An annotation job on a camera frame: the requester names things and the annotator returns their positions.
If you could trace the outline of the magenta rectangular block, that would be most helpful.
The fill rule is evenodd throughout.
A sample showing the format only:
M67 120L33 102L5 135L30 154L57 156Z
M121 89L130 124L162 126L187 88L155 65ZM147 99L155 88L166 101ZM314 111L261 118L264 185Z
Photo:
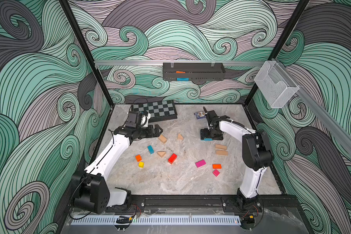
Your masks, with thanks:
M206 165L206 161L205 161L205 160L197 161L197 162L195 163L195 165L196 165L197 168L200 168L200 167Z

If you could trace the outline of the magenta small cube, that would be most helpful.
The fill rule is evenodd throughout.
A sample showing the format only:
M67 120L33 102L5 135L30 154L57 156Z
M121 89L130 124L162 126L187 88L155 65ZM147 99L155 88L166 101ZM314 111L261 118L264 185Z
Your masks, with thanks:
M220 172L219 172L217 169L215 169L215 170L213 171L213 174L214 174L215 176L218 176L218 175L220 174Z

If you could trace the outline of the wooden long block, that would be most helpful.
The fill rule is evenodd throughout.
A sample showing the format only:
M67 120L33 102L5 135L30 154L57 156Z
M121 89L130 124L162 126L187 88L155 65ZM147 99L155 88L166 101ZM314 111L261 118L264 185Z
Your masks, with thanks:
M216 150L224 150L224 151L227 151L227 146L226 146L226 145L221 145L221 144L215 144L215 149L216 149Z
M225 151L225 150L216 150L215 153L218 156L227 156L228 155L228 151Z

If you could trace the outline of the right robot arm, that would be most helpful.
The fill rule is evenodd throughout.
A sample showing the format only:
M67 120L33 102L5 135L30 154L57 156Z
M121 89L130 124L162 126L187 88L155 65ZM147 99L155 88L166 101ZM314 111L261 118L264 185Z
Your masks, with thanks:
M226 133L242 144L245 173L237 192L237 203L241 208L254 204L264 173L274 160L268 134L232 120L212 121L208 125L200 131L201 140L223 140L223 134Z

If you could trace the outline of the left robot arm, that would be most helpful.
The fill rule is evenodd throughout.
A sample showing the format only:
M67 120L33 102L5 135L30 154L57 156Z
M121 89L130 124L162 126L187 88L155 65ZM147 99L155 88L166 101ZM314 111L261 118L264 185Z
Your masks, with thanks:
M111 141L95 161L72 175L70 184L74 192L70 205L96 214L101 214L108 207L126 206L131 192L122 188L108 188L110 172L134 140L159 137L162 133L163 129L157 124L118 127L111 133Z

